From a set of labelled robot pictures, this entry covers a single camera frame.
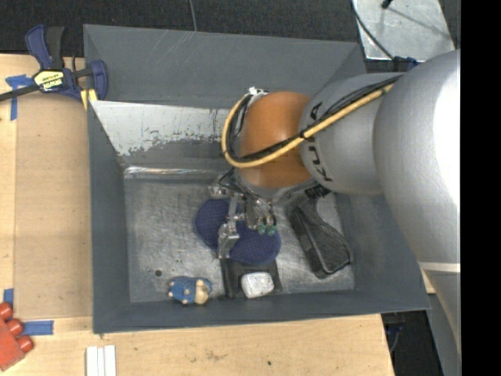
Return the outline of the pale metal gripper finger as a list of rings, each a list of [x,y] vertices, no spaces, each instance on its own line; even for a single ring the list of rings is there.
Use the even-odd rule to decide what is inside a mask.
[[[230,252],[239,240],[236,222],[225,222],[218,229],[217,256],[219,259],[228,259]]]

